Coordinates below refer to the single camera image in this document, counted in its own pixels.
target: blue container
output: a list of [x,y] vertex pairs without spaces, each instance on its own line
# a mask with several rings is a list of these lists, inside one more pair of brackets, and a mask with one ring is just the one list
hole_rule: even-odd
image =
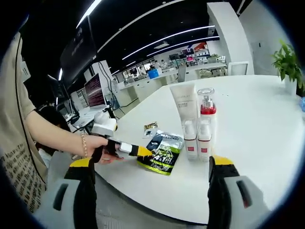
[[159,74],[158,74],[157,69],[150,70],[150,71],[148,72],[148,76],[149,76],[150,79],[153,79],[153,78],[158,77]]

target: small packet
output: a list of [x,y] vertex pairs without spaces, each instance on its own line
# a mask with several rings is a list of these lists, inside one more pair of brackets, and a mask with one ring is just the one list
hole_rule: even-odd
[[157,122],[150,123],[144,126],[144,137],[143,138],[152,138],[155,136],[159,130]]
[[137,162],[154,172],[170,175],[183,145],[182,136],[158,130],[146,147],[152,156],[138,157]]

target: cable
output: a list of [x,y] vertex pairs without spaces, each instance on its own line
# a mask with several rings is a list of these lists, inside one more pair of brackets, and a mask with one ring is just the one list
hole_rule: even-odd
[[17,53],[16,53],[16,58],[15,58],[15,91],[16,91],[16,99],[17,99],[18,113],[19,113],[19,117],[20,117],[22,129],[23,129],[23,132],[24,132],[25,140],[26,140],[26,142],[27,142],[29,154],[30,154],[30,157],[31,157],[31,159],[32,159],[33,165],[34,165],[34,167],[35,167],[35,170],[36,170],[37,174],[39,175],[39,177],[40,177],[41,180],[43,181],[43,183],[46,184],[46,183],[44,182],[44,180],[42,179],[42,177],[41,177],[41,175],[40,175],[40,173],[39,173],[39,171],[38,171],[38,169],[37,169],[37,167],[36,167],[36,164],[35,164],[35,161],[34,161],[32,152],[31,152],[29,140],[28,140],[28,137],[27,137],[27,134],[26,134],[26,131],[25,131],[24,123],[23,123],[23,120],[22,120],[21,111],[20,111],[20,106],[19,106],[19,97],[18,97],[18,88],[17,88],[17,62],[18,62],[17,59],[18,59],[18,51],[19,51],[20,41],[21,41],[21,36],[19,37],[19,42],[18,42],[18,46],[17,46]]
[[[106,71],[105,71],[105,69],[104,69],[104,66],[99,62],[99,67],[100,67],[100,65],[102,66],[104,72],[106,73]],[[104,75],[104,77],[105,77],[106,79],[107,79],[107,77],[108,77],[108,79],[110,80],[110,88],[109,88],[109,85],[108,85],[108,88],[109,88],[110,92],[112,93],[112,98],[113,98],[113,107],[112,107],[112,111],[113,111],[113,108],[114,108],[114,97],[115,97],[116,101],[118,101],[118,99],[117,99],[117,97],[115,96],[115,94],[112,92],[112,86],[111,86],[111,79],[110,79],[110,77],[108,76],[107,73],[106,73],[107,77],[105,76],[105,74],[104,74],[104,72],[102,71],[101,67],[100,67],[100,70],[101,70],[102,74]],[[119,107],[119,110],[120,110],[124,115],[126,114],[120,107]]]

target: white lotion tube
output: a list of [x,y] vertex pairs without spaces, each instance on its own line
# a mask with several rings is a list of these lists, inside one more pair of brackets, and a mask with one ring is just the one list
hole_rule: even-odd
[[198,118],[195,84],[170,87],[181,121]]

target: ceiling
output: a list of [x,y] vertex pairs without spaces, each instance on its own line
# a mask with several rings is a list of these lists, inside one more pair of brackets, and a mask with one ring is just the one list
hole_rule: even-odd
[[[22,33],[22,56],[25,59],[32,81],[47,74],[57,78],[60,70],[60,55],[72,39],[75,28],[93,0],[47,0],[29,17]],[[90,14],[93,38],[100,48],[126,24],[162,5],[164,0],[149,4],[141,0],[102,0]],[[237,11],[242,0],[229,0]],[[243,9],[251,2],[246,0]],[[209,25],[205,0],[184,0],[159,9],[115,36],[99,53],[97,60],[107,60],[111,71],[123,70],[133,61],[147,59],[155,52],[154,45],[122,60],[135,50],[166,36]],[[207,29],[188,32],[166,39],[178,44],[207,36]]]

